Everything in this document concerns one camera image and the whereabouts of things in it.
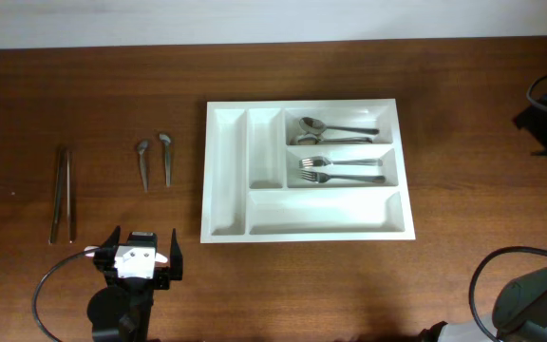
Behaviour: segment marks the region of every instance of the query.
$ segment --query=metal utensil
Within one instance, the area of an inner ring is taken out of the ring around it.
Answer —
[[[364,166],[381,166],[383,162],[376,159],[362,159],[362,160],[350,160],[350,161],[331,161],[330,159],[322,156],[315,156],[304,158],[299,161],[300,168],[306,167],[318,167],[326,165],[364,165]]]
[[[147,139],[139,142],[139,145],[137,146],[137,152],[139,152],[139,164],[141,166],[142,187],[144,188],[144,192],[147,192],[149,185],[149,180],[147,178],[147,162],[145,161],[144,156],[144,152],[147,150],[147,147],[149,147],[149,141]]]
[[[75,219],[73,217],[73,194],[71,193],[71,151],[66,151],[66,229],[68,230],[68,242],[75,241]]]
[[[54,217],[49,230],[48,243],[52,244],[56,240],[58,233],[58,221],[61,216],[61,200],[63,196],[63,186],[65,184],[65,155],[66,149],[61,147],[58,151],[58,164],[56,168],[56,188],[54,189]]]
[[[354,128],[354,127],[341,127],[341,126],[333,126],[333,125],[325,125],[320,120],[304,117],[299,120],[299,126],[301,128],[308,132],[315,135],[320,135],[324,133],[327,129],[336,129],[336,130],[344,130],[348,132],[354,132],[354,133],[364,133],[364,134],[379,134],[379,129],[377,128]]]
[[[332,179],[352,180],[352,181],[367,181],[384,183],[386,176],[351,176],[351,175],[329,175],[324,172],[301,171],[301,178],[306,181],[324,183]]]
[[[295,145],[314,145],[314,144],[358,144],[358,143],[372,143],[372,139],[369,137],[352,137],[342,139],[320,139],[312,133],[301,134],[294,137],[291,144]]]
[[[163,143],[163,158],[164,163],[166,164],[166,186],[170,186],[170,180],[172,178],[170,174],[170,137],[168,137],[166,134],[160,133],[160,140]]]

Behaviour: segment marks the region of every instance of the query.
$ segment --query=black mount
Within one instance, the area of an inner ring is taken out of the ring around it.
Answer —
[[[172,231],[170,266],[155,268],[153,278],[118,277],[114,267],[120,246],[153,247],[158,237],[153,233],[132,233],[127,243],[120,244],[120,226],[94,254],[94,266],[104,275],[107,287],[98,291],[87,306],[92,322],[92,338],[96,342],[145,342],[149,317],[153,306],[154,290],[170,289],[170,281],[182,280],[182,253],[177,242],[177,231]]]

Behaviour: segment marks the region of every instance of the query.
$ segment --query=silver spoon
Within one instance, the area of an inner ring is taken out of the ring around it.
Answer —
[[[291,144],[295,145],[314,145],[314,144],[339,144],[339,143],[372,143],[369,137],[353,137],[342,139],[320,139],[312,133],[301,134],[294,137]]]
[[[379,134],[379,129],[377,128],[352,128],[352,127],[340,127],[340,126],[327,126],[320,120],[314,119],[314,118],[308,118],[304,117],[299,120],[299,125],[301,126],[301,129],[308,133],[312,133],[315,135],[320,135],[324,133],[327,129],[336,129],[336,130],[344,130],[348,132],[354,132],[354,133],[363,133],[363,134]]]
[[[160,133],[160,140],[163,143],[163,154],[164,154],[164,163],[166,165],[166,186],[170,186],[170,179],[172,178],[170,174],[170,137],[166,134]]]
[[[144,188],[144,192],[147,192],[147,186],[148,186],[148,179],[147,179],[147,163],[144,160],[144,151],[147,150],[147,147],[149,147],[149,141],[143,140],[142,142],[139,142],[139,145],[137,146],[137,152],[139,152],[139,159],[141,164],[141,178],[142,178],[142,187]]]

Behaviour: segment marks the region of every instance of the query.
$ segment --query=fork tines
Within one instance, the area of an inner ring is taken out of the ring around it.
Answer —
[[[305,167],[312,167],[313,166],[313,159],[312,158],[306,158],[299,161],[299,167],[305,168]]]
[[[316,181],[317,173],[313,171],[301,171],[301,178],[306,181]]]

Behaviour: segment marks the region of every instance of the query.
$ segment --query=utensil handle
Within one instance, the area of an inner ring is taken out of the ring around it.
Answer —
[[[342,139],[325,139],[319,142],[319,144],[336,144],[336,143],[372,143],[372,139],[369,137],[353,137],[353,138],[342,138]]]
[[[329,175],[332,179],[352,180],[352,181],[368,181],[376,183],[386,182],[386,176],[350,176],[350,175]]]
[[[351,161],[333,161],[333,165],[364,165],[364,166],[381,166],[383,163],[380,159],[364,159]]]
[[[63,196],[63,184],[65,183],[65,154],[64,148],[58,152],[58,165],[56,168],[56,188],[54,190],[54,217],[49,230],[49,244],[54,243],[58,231],[58,221],[61,215],[61,199]]]
[[[372,135],[379,134],[379,129],[377,128],[353,128],[353,127],[341,127],[341,126],[327,126],[327,129],[344,130],[348,132],[372,134]]]
[[[165,156],[164,156],[164,159],[165,159],[165,163],[166,163],[166,186],[170,186],[170,147],[169,146],[165,146],[164,147],[164,153],[165,153]]]
[[[144,155],[141,155],[141,178],[144,192],[147,192],[147,163],[144,161]]]
[[[71,194],[71,151],[66,151],[66,229],[68,230],[68,241],[75,241],[73,230],[73,194]]]

